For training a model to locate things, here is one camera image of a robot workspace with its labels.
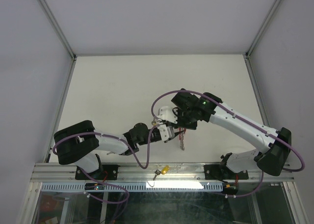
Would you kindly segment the metal keyring holder red handle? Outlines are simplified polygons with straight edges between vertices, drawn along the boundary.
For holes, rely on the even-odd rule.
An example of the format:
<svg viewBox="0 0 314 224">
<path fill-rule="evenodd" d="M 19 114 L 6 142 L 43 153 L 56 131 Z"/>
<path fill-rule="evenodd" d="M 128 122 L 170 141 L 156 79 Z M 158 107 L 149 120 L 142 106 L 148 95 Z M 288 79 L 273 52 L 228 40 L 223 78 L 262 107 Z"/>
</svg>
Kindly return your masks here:
<svg viewBox="0 0 314 224">
<path fill-rule="evenodd" d="M 179 128 L 178 132 L 179 132 L 180 149 L 182 151 L 185 151 L 184 137 L 186 135 L 186 129 L 185 128 Z"/>
</svg>

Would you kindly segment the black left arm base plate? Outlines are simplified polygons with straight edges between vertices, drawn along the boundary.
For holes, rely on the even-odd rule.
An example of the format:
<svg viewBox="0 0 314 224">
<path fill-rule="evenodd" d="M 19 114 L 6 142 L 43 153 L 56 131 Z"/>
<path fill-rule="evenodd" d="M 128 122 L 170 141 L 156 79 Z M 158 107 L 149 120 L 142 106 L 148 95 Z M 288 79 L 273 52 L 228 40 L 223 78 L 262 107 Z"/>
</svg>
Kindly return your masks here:
<svg viewBox="0 0 314 224">
<path fill-rule="evenodd" d="M 118 175 L 118 168 L 119 165 L 105 165 L 102 164 L 102 168 L 89 173 L 89 175 L 96 179 L 96 180 L 104 180 L 104 181 L 115 181 L 117 180 L 117 175 Z M 76 180 L 87 180 L 88 177 L 82 172 L 82 170 L 77 167 L 76 174 L 75 174 L 75 179 Z"/>
</svg>

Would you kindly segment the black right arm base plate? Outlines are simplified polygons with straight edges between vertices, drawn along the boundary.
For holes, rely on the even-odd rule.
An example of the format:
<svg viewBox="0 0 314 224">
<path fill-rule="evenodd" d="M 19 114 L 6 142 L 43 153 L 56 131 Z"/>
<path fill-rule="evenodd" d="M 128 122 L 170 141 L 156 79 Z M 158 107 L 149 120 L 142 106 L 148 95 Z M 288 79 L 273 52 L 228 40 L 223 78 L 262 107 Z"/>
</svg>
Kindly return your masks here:
<svg viewBox="0 0 314 224">
<path fill-rule="evenodd" d="M 204 175 L 206 180 L 248 180 L 247 172 L 234 173 L 230 169 L 221 167 L 219 164 L 206 164 L 204 165 Z"/>
</svg>

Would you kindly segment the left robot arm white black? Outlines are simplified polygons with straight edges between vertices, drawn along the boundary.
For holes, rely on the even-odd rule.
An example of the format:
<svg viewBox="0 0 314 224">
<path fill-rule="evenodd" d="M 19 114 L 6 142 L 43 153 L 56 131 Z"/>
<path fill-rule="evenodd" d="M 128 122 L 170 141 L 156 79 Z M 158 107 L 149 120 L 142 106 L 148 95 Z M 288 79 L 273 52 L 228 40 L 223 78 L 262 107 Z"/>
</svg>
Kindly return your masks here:
<svg viewBox="0 0 314 224">
<path fill-rule="evenodd" d="M 159 125 L 149 129 L 144 123 L 137 123 L 120 136 L 95 131 L 90 120 L 85 120 L 54 134 L 53 154 L 60 165 L 75 164 L 92 179 L 101 177 L 103 167 L 95 150 L 128 156 L 139 151 L 139 146 L 153 142 L 168 142 L 180 134 L 170 125 Z"/>
</svg>

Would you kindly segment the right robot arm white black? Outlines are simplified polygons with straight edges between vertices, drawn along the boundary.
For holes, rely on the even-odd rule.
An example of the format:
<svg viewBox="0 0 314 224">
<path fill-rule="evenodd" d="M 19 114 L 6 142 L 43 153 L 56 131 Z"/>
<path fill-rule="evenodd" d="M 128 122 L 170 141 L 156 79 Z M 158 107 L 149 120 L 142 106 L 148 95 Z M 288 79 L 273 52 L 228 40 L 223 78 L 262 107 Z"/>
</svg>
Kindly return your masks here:
<svg viewBox="0 0 314 224">
<path fill-rule="evenodd" d="M 222 156 L 219 172 L 224 178 L 231 178 L 244 170 L 256 170 L 279 176 L 287 161 L 291 144 L 291 131 L 285 127 L 280 130 L 258 124 L 238 114 L 220 98 L 205 92 L 197 97 L 184 91 L 178 92 L 172 103 L 178 107 L 180 127 L 196 129 L 198 121 L 218 125 L 254 146 L 251 151 L 227 153 Z"/>
</svg>

